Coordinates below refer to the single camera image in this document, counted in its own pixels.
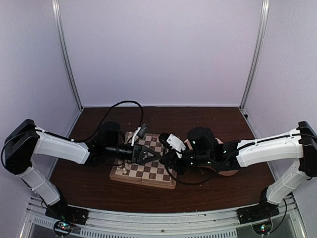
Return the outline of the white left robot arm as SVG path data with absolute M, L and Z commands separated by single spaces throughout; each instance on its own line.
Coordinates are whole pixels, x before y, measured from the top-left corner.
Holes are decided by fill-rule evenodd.
M 110 158 L 145 164 L 160 154 L 145 145 L 125 143 L 119 123 L 107 121 L 87 140 L 66 138 L 25 120 L 5 140 L 1 151 L 4 168 L 21 178 L 44 201 L 60 220 L 71 216 L 62 192 L 36 167 L 34 159 L 59 158 L 88 167 L 98 166 Z

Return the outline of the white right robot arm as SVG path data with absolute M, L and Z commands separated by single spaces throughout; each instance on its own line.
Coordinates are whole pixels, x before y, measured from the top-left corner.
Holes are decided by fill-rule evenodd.
M 179 175 L 191 166 L 211 168 L 220 174 L 263 162 L 293 160 L 282 177 L 262 191 L 259 204 L 254 207 L 259 219 L 270 214 L 304 180 L 317 175 L 317 135 L 306 121 L 289 132 L 262 139 L 220 143 L 210 128 L 195 127 L 187 133 L 185 142 L 165 132 L 159 141 L 168 149 L 161 162 Z

